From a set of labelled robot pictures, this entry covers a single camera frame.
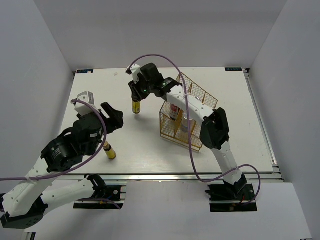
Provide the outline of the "small brown bottle yellow label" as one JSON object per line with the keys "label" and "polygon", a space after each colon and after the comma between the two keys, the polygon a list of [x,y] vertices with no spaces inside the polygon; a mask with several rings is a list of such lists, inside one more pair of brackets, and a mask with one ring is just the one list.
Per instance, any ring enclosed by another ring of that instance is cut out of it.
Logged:
{"label": "small brown bottle yellow label", "polygon": [[139,114],[141,112],[141,102],[137,100],[132,100],[132,112],[134,114]]}

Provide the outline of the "dark sauce bottle red label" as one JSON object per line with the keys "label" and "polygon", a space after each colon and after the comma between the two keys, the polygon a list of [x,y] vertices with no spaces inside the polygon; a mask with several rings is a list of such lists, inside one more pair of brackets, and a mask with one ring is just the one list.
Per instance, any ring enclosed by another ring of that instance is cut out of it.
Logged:
{"label": "dark sauce bottle red label", "polygon": [[173,120],[176,121],[180,112],[180,108],[174,104],[170,104],[170,112],[169,112],[169,117]]}

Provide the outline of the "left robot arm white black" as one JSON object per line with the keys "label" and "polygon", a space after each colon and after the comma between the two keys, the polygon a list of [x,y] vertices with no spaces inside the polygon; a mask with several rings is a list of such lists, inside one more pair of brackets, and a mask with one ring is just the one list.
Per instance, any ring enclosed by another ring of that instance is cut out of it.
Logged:
{"label": "left robot arm white black", "polygon": [[47,188],[72,168],[83,164],[83,157],[93,159],[107,143],[107,134],[123,127],[123,112],[107,102],[100,109],[81,100],[72,102],[85,110],[76,109],[77,121],[52,140],[24,178],[10,192],[0,196],[0,218],[5,229],[28,229],[39,223],[49,212],[72,202],[113,204],[120,206],[120,188],[106,185],[99,174],[88,174],[83,180],[60,189]]}

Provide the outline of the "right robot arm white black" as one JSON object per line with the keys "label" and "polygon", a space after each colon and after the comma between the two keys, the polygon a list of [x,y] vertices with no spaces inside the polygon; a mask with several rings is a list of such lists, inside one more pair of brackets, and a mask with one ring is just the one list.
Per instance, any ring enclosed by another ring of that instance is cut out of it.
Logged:
{"label": "right robot arm white black", "polygon": [[242,196],[247,180],[231,151],[225,110],[221,107],[213,109],[186,94],[181,83],[171,77],[164,78],[153,63],[144,66],[133,64],[127,68],[126,73],[132,76],[128,85],[134,100],[140,102],[149,94],[154,94],[189,113],[189,117],[200,125],[200,141],[212,151],[218,162],[226,195],[233,200]]}

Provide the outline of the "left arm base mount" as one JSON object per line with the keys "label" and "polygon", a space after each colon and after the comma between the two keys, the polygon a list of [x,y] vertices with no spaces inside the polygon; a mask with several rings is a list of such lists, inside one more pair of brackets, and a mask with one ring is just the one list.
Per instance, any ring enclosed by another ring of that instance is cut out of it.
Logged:
{"label": "left arm base mount", "polygon": [[126,186],[106,183],[99,174],[86,174],[84,179],[93,184],[94,193],[87,200],[73,203],[74,209],[121,210],[126,198]]}

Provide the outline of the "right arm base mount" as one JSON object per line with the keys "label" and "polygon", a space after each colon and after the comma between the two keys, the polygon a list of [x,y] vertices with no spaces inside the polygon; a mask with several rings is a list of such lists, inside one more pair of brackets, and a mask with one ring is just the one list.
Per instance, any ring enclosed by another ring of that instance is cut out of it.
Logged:
{"label": "right arm base mount", "polygon": [[204,191],[209,198],[211,213],[248,213],[257,212],[255,191],[252,184],[247,184],[239,195],[229,193],[223,184],[208,185]]}

